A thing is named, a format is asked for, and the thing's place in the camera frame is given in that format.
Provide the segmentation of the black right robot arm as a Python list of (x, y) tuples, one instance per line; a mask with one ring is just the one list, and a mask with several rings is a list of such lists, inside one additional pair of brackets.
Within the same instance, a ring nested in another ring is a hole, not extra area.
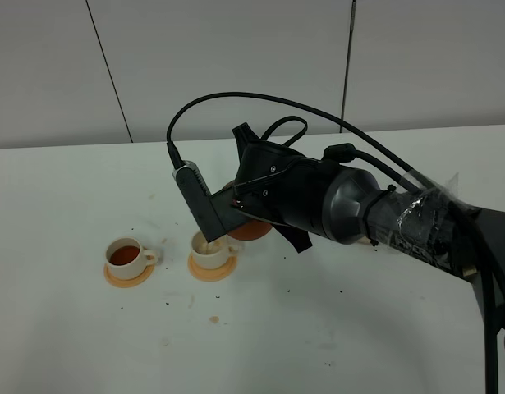
[(248, 125), (233, 134), (239, 167), (210, 198), (201, 224), (214, 240), (255, 219), (298, 251), (318, 235), (342, 244), (366, 238), (475, 287), (484, 321), (485, 384), (498, 391), (497, 336), (505, 332), (505, 212), (462, 203), (415, 170), (395, 172), (352, 144), (309, 158)]

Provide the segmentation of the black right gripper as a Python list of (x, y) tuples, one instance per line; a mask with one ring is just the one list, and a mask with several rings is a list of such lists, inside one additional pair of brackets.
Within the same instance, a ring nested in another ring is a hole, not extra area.
[(239, 168), (234, 180), (212, 197), (225, 234), (250, 220), (267, 222), (297, 253), (313, 246), (311, 233), (338, 239), (328, 211), (338, 164), (308, 158), (292, 148), (307, 132), (308, 124), (301, 124), (281, 144), (269, 137), (284, 125), (282, 121), (274, 122), (261, 136), (246, 123), (232, 130)]

